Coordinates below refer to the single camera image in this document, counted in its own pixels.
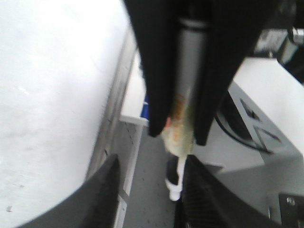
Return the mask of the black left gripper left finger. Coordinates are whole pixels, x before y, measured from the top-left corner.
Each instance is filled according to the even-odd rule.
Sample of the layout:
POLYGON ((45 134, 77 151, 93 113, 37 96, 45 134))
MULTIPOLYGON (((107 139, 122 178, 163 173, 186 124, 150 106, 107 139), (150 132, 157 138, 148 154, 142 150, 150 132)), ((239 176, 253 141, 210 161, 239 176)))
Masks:
POLYGON ((176 60, 177 2, 126 0, 149 100, 149 135, 158 136, 171 111, 176 60))

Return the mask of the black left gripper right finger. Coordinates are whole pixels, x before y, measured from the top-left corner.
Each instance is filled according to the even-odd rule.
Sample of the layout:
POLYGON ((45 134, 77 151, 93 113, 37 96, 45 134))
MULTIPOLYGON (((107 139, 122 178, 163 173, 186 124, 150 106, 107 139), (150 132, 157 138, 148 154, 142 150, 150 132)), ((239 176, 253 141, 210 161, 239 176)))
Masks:
POLYGON ((287 29, 295 18, 294 0, 215 0, 212 28, 199 85, 194 135, 206 145, 228 87, 264 29, 287 29))

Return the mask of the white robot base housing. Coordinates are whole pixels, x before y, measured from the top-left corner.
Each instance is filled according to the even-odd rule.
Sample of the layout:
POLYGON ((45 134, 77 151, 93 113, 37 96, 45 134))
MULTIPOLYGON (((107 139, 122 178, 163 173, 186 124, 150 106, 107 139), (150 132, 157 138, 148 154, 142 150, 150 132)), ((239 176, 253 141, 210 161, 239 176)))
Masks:
POLYGON ((248 57, 228 94, 248 130, 244 140, 224 114, 228 154, 219 179, 237 197, 284 228, 304 225, 304 85, 277 60, 248 57))

